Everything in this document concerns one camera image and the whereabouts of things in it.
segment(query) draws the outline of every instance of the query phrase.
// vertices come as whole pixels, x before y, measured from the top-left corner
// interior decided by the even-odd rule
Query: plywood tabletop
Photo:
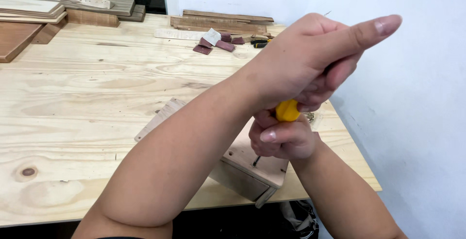
[[[206,56],[192,51],[196,41],[154,38],[156,28],[170,28],[169,16],[118,28],[69,23],[0,64],[0,225],[82,218],[155,111],[172,97],[190,101],[259,52],[241,45]],[[381,190],[332,105],[319,114],[322,139]],[[269,202],[307,197],[289,165]],[[207,178],[186,209],[251,203]]]

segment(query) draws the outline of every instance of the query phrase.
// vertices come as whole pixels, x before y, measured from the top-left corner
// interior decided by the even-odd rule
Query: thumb
[[[265,129],[260,134],[260,140],[271,143],[292,142],[295,145],[306,143],[311,128],[302,122],[283,122]]]
[[[367,50],[387,39],[395,33],[402,21],[400,15],[390,15],[318,36],[320,40],[318,52],[323,66],[320,68],[325,68],[329,63],[346,56]]]

